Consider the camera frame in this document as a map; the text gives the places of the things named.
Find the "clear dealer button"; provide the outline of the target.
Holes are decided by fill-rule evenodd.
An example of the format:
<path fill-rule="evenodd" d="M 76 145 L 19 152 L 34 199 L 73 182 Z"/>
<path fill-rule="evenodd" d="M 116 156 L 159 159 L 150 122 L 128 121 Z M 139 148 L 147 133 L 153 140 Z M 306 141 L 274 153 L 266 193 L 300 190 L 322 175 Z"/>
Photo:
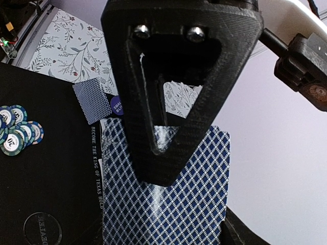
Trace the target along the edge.
<path fill-rule="evenodd" d="M 28 216 L 24 222 L 23 232 L 27 243 L 31 245 L 58 245 L 63 238 L 59 222 L 44 212 L 35 212 Z"/>

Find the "blue playing card deck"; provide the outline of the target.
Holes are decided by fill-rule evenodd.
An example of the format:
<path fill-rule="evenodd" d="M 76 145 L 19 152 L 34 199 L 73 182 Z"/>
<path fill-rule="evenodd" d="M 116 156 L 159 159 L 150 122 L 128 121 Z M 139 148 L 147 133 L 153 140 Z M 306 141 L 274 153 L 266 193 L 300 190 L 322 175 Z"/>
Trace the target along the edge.
<path fill-rule="evenodd" d="M 230 136 L 212 126 L 169 187 L 141 182 L 123 122 L 102 121 L 103 243 L 220 244 L 226 216 Z"/>

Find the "purple small blind button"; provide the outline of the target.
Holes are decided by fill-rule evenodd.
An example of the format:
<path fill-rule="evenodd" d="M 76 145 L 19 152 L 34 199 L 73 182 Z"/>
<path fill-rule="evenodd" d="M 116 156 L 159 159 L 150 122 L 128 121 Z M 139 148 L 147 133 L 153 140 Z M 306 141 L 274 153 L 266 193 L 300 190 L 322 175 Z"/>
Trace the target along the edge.
<path fill-rule="evenodd" d="M 117 116 L 123 116 L 124 115 L 122 102 L 121 102 L 121 99 L 120 99 L 120 97 L 118 95 L 111 98 L 110 107 L 111 107 L 111 109 L 112 109 L 112 111 L 113 111 L 113 113 L 115 115 L 117 115 Z"/>

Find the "blue green chip stack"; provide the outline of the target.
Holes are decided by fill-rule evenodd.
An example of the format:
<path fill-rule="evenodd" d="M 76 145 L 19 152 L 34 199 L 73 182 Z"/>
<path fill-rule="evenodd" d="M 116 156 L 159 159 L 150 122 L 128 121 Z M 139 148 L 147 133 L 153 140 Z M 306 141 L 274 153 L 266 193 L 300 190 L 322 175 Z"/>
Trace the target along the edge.
<path fill-rule="evenodd" d="M 16 156 L 26 147 L 42 142 L 44 128 L 34 120 L 28 120 L 27 110 L 18 104 L 1 106 L 1 152 Z"/>

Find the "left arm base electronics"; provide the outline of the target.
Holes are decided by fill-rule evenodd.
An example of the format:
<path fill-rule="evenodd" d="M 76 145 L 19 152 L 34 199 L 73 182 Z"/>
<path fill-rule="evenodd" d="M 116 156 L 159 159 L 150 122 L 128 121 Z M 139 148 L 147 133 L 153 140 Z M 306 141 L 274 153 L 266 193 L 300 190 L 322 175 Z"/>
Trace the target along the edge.
<path fill-rule="evenodd" d="M 18 48 L 49 1 L 1 1 L 1 37 Z"/>

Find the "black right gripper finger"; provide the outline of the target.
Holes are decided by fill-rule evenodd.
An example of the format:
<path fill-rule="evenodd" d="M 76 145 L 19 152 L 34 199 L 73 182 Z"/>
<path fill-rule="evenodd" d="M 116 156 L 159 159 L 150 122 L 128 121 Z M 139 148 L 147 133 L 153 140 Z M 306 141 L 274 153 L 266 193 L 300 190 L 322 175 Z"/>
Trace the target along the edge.
<path fill-rule="evenodd" d="M 223 245 L 269 245 L 268 242 L 252 232 L 228 207 L 222 222 Z"/>

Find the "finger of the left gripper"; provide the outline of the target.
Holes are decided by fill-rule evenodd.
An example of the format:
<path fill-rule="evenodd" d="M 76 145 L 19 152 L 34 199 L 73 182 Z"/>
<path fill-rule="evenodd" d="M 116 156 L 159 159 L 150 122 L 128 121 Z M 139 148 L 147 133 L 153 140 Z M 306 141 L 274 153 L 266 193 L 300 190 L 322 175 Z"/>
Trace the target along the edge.
<path fill-rule="evenodd" d="M 108 1 L 101 16 L 137 178 L 177 179 L 235 85 L 264 27 L 257 1 Z M 166 82 L 202 86 L 166 150 Z"/>

